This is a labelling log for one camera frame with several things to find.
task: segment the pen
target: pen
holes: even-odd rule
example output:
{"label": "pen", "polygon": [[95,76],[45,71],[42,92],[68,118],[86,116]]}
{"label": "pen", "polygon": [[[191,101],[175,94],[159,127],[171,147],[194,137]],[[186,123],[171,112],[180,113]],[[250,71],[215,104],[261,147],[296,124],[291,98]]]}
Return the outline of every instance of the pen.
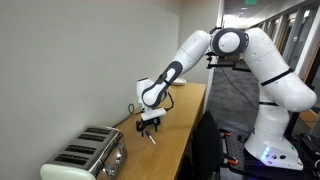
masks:
{"label": "pen", "polygon": [[152,138],[151,134],[149,133],[149,131],[146,131],[147,136],[151,139],[151,141],[153,142],[153,144],[156,144],[156,142],[154,141],[154,139]]}

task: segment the toaster slot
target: toaster slot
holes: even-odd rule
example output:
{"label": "toaster slot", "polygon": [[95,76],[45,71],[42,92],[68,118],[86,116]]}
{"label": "toaster slot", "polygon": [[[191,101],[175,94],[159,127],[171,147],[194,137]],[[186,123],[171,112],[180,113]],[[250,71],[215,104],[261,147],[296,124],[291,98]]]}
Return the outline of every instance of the toaster slot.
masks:
{"label": "toaster slot", "polygon": [[71,164],[84,165],[88,161],[89,158],[75,156],[70,154],[59,154],[54,160],[60,162],[66,162]]}
{"label": "toaster slot", "polygon": [[69,145],[65,151],[78,152],[84,154],[93,154],[97,149],[92,147],[85,147],[79,145]]}
{"label": "toaster slot", "polygon": [[85,140],[91,140],[91,141],[99,141],[103,142],[106,137],[103,136],[96,136],[91,134],[81,134],[78,139],[85,139]]}
{"label": "toaster slot", "polygon": [[108,129],[87,128],[84,132],[97,133],[97,134],[109,134],[111,131]]}

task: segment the wooden counter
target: wooden counter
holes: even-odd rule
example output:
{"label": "wooden counter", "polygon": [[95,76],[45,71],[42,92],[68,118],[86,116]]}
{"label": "wooden counter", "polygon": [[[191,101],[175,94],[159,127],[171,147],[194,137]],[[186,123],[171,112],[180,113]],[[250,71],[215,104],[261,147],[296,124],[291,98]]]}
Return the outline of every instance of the wooden counter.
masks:
{"label": "wooden counter", "polygon": [[[171,86],[175,105],[167,112],[155,132],[154,126],[148,130],[156,144],[135,129],[140,114],[130,116],[118,125],[123,134],[128,151],[128,158],[120,169],[119,180],[156,180],[175,179],[180,161],[197,120],[202,116],[206,85],[187,83],[184,86]],[[170,107],[169,98],[160,107]]]}

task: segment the toaster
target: toaster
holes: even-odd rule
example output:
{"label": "toaster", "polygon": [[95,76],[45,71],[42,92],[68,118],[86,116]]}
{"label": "toaster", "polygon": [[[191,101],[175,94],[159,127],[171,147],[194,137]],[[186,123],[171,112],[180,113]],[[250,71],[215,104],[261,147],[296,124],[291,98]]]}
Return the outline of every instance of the toaster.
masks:
{"label": "toaster", "polygon": [[113,180],[127,158],[123,134],[88,126],[41,166],[42,180]]}

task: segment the ceiling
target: ceiling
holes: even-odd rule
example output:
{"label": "ceiling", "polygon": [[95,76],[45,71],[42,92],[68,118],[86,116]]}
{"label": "ceiling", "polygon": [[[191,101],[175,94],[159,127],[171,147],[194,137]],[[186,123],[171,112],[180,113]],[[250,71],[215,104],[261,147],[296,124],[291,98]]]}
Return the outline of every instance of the ceiling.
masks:
{"label": "ceiling", "polygon": [[224,15],[251,18],[275,0],[256,0],[256,4],[245,4],[246,0],[225,0]]}

